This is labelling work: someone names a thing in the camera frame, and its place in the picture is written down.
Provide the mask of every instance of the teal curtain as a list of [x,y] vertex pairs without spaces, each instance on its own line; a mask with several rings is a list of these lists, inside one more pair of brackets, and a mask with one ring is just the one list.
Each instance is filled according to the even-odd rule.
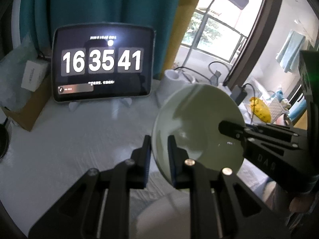
[[67,24],[121,22],[150,26],[156,30],[153,70],[154,77],[159,78],[178,1],[21,0],[20,35],[24,37],[29,31],[42,49],[50,45],[55,29]]

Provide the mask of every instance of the tablet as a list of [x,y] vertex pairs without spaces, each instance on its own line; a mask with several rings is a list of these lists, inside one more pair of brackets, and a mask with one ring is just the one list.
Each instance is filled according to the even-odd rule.
[[130,24],[58,28],[52,51],[57,102],[146,96],[151,90],[155,33]]

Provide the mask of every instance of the metal bolt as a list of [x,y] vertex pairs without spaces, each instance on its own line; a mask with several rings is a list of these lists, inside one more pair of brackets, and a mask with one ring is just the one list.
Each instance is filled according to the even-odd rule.
[[195,160],[193,159],[186,159],[184,162],[188,166],[193,166],[195,164]]
[[96,168],[91,168],[91,169],[89,169],[89,170],[87,171],[87,174],[88,174],[89,176],[95,176],[95,175],[98,174],[98,169],[96,169]]
[[222,173],[225,175],[231,175],[232,174],[232,169],[225,167],[224,169],[222,169]]
[[125,160],[126,165],[131,166],[135,164],[135,161],[133,159],[126,159]]

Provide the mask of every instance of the towel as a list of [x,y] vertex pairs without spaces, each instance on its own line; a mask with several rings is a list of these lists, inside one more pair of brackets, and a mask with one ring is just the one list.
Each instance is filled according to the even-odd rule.
[[306,37],[293,30],[276,56],[277,62],[284,69],[284,72],[294,72],[299,65],[299,51],[303,47]]

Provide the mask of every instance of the white box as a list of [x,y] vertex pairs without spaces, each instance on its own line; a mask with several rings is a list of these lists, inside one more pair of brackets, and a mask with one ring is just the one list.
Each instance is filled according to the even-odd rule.
[[48,66],[49,62],[45,60],[28,60],[24,70],[21,87],[32,92],[36,91],[47,73]]

